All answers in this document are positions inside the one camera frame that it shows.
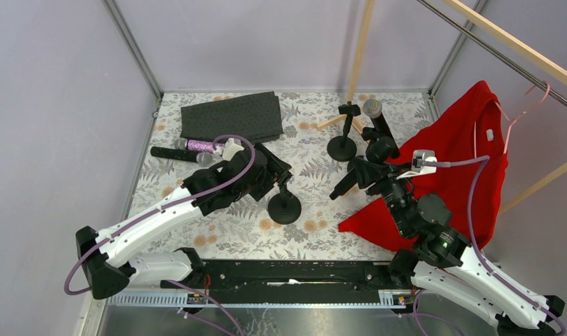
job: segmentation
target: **leaf pattern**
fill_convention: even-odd
[[[148,145],[141,173],[133,195],[130,215],[156,203],[162,193],[175,188],[200,167],[194,163],[160,159],[149,155],[151,146],[172,148],[181,131],[181,106],[228,99],[242,93],[166,93],[155,129]],[[279,158],[292,165],[290,190],[302,203],[302,215],[293,224],[279,225],[267,214],[274,188],[259,202],[245,196],[228,209],[215,211],[179,226],[152,241],[147,252],[170,252],[180,247],[194,247],[202,258],[247,258],[278,260],[390,260],[392,252],[371,244],[351,233],[340,233],[341,223],[366,204],[377,199],[363,191],[350,190],[335,201],[329,199],[333,186],[346,173],[346,163],[332,160],[326,153],[328,141],[341,134],[338,122],[322,131],[316,125],[337,115],[345,103],[338,93],[276,93],[279,96],[283,136],[265,143]],[[393,92],[359,94],[381,101],[383,113],[399,144],[430,125],[431,117],[421,93]],[[358,94],[354,101],[363,104]],[[365,115],[359,118],[372,125]],[[349,135],[363,155],[366,143],[359,134]]]

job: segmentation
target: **microphone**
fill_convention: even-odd
[[[386,123],[384,115],[382,115],[382,104],[380,101],[370,98],[364,102],[362,110],[364,111],[364,114],[372,120],[372,124],[378,133],[380,133],[383,137],[391,138],[393,142],[396,143],[395,138],[393,138],[393,134],[391,133],[391,129],[389,128],[389,124]],[[398,157],[399,150],[395,145],[395,150],[391,154],[391,158],[396,159]]]

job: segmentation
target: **silver microphone grille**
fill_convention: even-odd
[[[369,118],[378,118],[382,114],[382,104],[380,104],[380,101],[370,98],[364,102],[362,110]]]

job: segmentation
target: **red cloth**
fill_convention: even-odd
[[[479,176],[473,197],[472,218],[475,238],[482,248],[494,233],[494,224],[500,208],[500,193],[508,165],[503,154],[504,139],[501,112],[496,107],[498,98],[488,85],[480,81],[450,106],[431,126],[400,148],[401,156],[392,163],[410,162],[414,150],[430,149],[438,161],[461,161],[474,157],[473,132],[477,122],[477,156],[489,155],[490,160]],[[489,141],[486,131],[493,131]],[[467,198],[478,164],[462,167],[438,168],[435,174],[412,179],[415,197],[437,193],[453,213],[451,226],[467,238]],[[377,199],[358,213],[339,224],[340,232],[353,232],[378,246],[391,251],[409,249],[415,239],[403,239],[393,222],[384,201]]]

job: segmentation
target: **round stand base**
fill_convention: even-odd
[[[296,196],[292,196],[284,207],[284,200],[280,194],[271,198],[267,204],[267,212],[269,217],[278,224],[291,224],[294,223],[302,213],[302,204]]]
[[[356,156],[358,152],[358,147],[354,140],[348,138],[345,141],[345,146],[341,147],[343,142],[343,136],[339,135],[331,139],[327,144],[327,153],[335,161],[346,162],[350,161]]]

